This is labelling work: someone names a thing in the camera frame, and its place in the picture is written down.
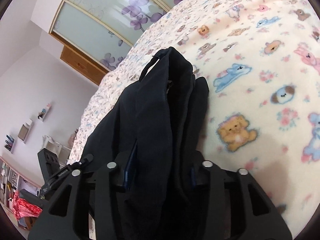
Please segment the white wall shelf with books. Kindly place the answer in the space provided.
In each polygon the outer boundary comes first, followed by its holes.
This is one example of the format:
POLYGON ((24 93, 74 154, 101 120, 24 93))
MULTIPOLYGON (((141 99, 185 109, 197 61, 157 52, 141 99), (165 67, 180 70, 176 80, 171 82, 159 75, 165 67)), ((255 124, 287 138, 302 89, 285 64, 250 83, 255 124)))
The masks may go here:
POLYGON ((5 139, 5 145, 4 145, 5 149, 11 152, 14 146, 14 143, 15 143, 15 139, 11 135, 7 134, 5 139))

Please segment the dark navy pants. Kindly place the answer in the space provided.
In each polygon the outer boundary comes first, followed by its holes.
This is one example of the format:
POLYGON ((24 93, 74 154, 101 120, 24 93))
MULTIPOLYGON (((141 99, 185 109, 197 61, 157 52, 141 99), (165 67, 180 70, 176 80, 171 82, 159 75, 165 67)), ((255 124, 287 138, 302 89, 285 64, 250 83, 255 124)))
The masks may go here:
POLYGON ((195 158, 208 85, 162 49, 88 137, 97 239, 191 239, 203 222, 195 158))

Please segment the white wall shelf box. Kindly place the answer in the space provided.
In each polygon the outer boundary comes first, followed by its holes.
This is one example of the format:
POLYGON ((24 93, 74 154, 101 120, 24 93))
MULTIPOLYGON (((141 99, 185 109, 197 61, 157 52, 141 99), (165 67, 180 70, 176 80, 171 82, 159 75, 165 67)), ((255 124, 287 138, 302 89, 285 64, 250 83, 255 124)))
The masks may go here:
POLYGON ((49 113, 50 109, 52 107, 51 103, 48 103, 37 115, 37 118, 41 121, 44 122, 46 115, 49 113))

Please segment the floral glass sliding wardrobe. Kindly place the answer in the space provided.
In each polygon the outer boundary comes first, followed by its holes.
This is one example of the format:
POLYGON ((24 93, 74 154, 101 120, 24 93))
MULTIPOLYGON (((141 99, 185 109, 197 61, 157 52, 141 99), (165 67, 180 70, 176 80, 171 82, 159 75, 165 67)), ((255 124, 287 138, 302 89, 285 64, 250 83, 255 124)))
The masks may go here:
POLYGON ((62 0, 50 34, 60 59, 99 85, 153 23, 182 0, 62 0))

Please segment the red patterned cloth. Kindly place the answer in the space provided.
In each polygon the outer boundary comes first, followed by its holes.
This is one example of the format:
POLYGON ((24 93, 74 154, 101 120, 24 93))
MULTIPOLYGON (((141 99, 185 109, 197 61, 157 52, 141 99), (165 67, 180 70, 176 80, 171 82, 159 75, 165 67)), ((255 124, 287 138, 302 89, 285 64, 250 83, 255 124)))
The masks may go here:
POLYGON ((27 200, 19 197, 19 191, 16 191, 12 199, 12 211, 17 220, 23 217, 39 217, 42 209, 27 200))

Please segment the white wall shelf with frame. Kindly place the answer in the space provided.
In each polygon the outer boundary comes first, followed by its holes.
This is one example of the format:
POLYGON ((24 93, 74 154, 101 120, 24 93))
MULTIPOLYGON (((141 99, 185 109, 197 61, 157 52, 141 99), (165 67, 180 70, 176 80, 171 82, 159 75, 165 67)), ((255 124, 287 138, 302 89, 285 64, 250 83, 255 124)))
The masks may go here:
POLYGON ((20 131, 17 135, 18 139, 20 139, 20 141, 22 141, 24 144, 26 143, 29 133, 33 127, 33 120, 32 119, 28 119, 25 123, 22 124, 20 131))

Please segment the white bookshelf unit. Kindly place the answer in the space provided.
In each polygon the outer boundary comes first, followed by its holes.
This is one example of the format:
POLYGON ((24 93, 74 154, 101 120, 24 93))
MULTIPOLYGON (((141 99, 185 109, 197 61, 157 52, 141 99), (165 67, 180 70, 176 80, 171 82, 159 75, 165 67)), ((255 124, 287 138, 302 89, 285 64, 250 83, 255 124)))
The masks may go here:
POLYGON ((12 200, 16 191, 25 189, 35 196, 40 195, 40 186, 17 172, 1 157, 1 203, 12 210, 12 200))

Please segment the cartoon animal print fleece blanket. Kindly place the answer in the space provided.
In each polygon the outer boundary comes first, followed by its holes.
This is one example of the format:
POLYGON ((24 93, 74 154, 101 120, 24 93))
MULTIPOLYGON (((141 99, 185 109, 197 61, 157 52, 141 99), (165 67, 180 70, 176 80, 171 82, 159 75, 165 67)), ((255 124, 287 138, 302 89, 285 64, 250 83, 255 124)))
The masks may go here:
POLYGON ((181 1, 103 78, 68 162, 168 47, 208 82, 200 150, 222 168, 246 168, 298 236, 319 205, 319 18, 308 0, 181 1))

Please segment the white desk shelf unit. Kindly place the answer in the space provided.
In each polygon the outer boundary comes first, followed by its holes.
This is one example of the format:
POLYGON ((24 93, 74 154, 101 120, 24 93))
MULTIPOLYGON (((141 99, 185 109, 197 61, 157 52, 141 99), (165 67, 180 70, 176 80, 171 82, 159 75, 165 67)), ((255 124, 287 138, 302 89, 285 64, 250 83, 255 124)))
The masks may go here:
POLYGON ((71 153, 71 149, 63 144, 55 141, 52 137, 44 135, 43 137, 42 148, 45 148, 57 155, 59 164, 61 167, 67 165, 68 158, 71 153))

